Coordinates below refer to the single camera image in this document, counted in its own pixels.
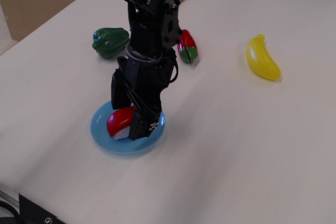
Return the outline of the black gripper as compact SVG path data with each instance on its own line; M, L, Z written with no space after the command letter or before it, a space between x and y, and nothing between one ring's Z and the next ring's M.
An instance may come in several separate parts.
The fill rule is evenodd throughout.
M135 105L129 139L149 137L158 128L162 90L175 79L171 78L175 59L168 56L155 62L141 62L119 57L118 69L111 81L111 104L114 110Z

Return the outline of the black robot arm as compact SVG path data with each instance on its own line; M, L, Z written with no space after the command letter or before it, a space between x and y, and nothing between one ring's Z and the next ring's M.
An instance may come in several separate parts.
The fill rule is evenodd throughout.
M135 106L129 138L148 137L162 112L161 92L177 79L174 46L182 30L180 0L125 0L131 30L124 57L112 76L111 104L115 110Z

